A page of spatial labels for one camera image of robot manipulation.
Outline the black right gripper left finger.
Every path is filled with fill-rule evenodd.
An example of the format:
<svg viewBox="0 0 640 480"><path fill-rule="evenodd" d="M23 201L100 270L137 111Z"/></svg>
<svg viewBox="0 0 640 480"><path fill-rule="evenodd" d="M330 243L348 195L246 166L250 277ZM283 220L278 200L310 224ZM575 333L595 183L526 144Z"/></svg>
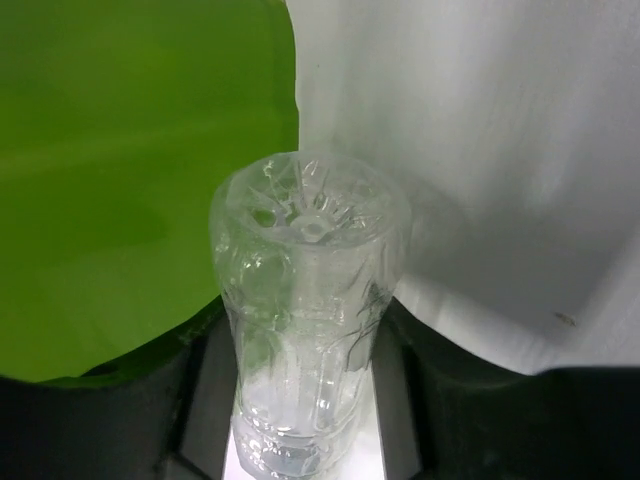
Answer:
<svg viewBox="0 0 640 480"><path fill-rule="evenodd" d="M4 479L220 479L236 383L215 299L79 377L1 379Z"/></svg>

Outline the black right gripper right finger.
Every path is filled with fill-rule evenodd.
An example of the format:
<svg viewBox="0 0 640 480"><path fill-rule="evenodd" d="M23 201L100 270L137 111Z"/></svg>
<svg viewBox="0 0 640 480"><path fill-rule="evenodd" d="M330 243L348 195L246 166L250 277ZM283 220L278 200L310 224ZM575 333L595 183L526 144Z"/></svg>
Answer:
<svg viewBox="0 0 640 480"><path fill-rule="evenodd" d="M372 368L390 479L635 479L639 371L523 375L459 347L400 302Z"/></svg>

